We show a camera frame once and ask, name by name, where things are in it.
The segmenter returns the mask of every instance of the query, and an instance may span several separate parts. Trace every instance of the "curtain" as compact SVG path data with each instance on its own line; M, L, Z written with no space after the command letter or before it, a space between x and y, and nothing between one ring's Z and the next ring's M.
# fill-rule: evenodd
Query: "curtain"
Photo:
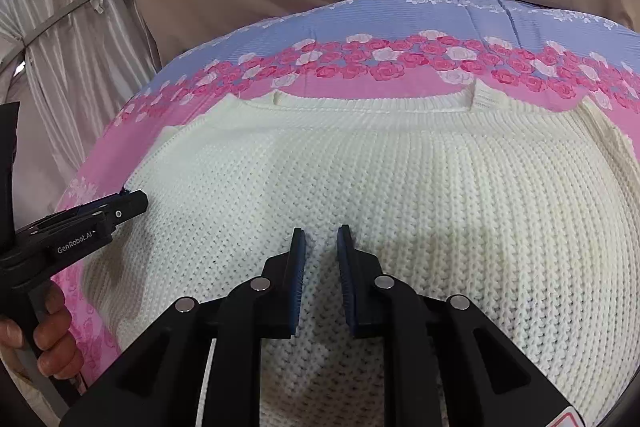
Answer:
M29 31L73 1L0 0L0 38L20 42ZM51 180L55 178L55 189L47 187L41 198L37 197L36 186L28 186L27 180L14 184L14 201L18 200L21 207L16 225L41 217L53 208L107 123L159 67L157 51L133 0L92 0L29 45L28 91L24 86L16 87L19 96L27 100L24 113L21 111L19 116L18 128L22 132L14 172L20 170L22 159L37 163L44 136L49 145L47 155L50 153L57 172L49 173ZM8 74L11 73L5 70L0 76L0 90L6 89ZM0 96L5 98L6 91ZM36 184L37 171L42 171L42 166L28 167L25 172L32 172L32 182Z

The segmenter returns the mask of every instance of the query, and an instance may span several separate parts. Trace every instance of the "sweater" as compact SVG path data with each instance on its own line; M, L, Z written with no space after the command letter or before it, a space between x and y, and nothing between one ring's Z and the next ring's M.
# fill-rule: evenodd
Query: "sweater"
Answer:
M264 341L261 425L383 424L379 339L342 311L340 225L383 270L467 295L595 425L640 362L640 171L591 102L551 112L479 80L410 100L228 94L128 180L146 214L86 263L126 348L180 296L219 298L307 237L300 323Z

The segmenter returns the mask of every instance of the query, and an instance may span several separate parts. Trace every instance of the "metal pin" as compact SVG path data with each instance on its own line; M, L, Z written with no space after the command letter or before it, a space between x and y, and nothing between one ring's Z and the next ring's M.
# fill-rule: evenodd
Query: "metal pin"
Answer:
M193 310L196 302L191 297L181 297L175 303L175 309L180 313L187 313Z
M256 277L251 281L251 288L257 292L264 292L271 286L271 281L267 277Z
M378 288L382 288L383 290L388 290L389 288L394 287L394 284L396 284L396 281L394 281L393 278L389 277L388 275L378 275L376 279L373 281L373 283Z
M457 310L466 310L471 304L464 295L453 295L449 302Z

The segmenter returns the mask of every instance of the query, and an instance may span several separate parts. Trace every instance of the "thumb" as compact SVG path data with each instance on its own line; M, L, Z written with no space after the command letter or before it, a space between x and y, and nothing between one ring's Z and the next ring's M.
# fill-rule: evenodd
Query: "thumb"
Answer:
M0 319L0 344L8 347L22 347L22 330L11 319Z

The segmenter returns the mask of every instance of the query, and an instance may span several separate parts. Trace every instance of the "floral bedsheet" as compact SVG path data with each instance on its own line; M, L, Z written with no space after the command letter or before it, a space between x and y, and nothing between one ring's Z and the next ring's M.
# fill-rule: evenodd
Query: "floral bedsheet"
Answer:
M475 78L551 110L592 97L640 150L640 36L601 17L514 0L347 0L261 21L174 59L118 113L59 209L117 192L162 127L222 96L446 94ZM92 383L118 346L80 289L82 262L55 277Z

